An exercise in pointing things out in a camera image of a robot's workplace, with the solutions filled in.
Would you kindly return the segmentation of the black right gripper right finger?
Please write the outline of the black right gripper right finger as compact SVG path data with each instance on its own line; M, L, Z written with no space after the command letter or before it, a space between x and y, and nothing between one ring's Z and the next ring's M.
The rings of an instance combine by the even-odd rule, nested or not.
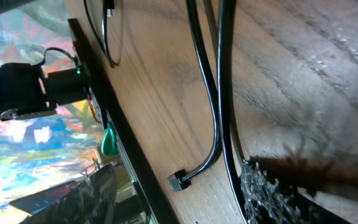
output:
M242 161L239 178L246 223L348 222L299 194L294 185L263 170L257 162Z

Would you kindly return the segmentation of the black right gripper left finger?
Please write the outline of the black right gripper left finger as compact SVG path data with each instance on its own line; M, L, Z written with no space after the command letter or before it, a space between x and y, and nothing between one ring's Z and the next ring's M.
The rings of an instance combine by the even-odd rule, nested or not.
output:
M56 196L59 186L9 202L27 212L22 223L112 223L116 203L117 182L114 167L105 165L72 188L66 183L66 194Z

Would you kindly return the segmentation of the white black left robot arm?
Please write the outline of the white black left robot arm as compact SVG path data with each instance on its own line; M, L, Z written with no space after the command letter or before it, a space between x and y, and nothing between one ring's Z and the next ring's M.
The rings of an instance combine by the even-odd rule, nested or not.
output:
M75 68L44 74L46 56L36 64L5 63L0 66L0 121L25 120L56 113L58 106L87 99L89 85L78 58L50 47L67 56Z

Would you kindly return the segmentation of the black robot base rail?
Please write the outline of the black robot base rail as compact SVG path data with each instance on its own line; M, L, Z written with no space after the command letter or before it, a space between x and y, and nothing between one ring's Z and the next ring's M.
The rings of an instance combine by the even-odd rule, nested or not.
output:
M175 211L122 111L100 57L95 54L79 21L69 19L68 24L76 54L100 107L102 126L110 127L115 132L119 155L140 194L145 210L150 214L150 222L178 223Z

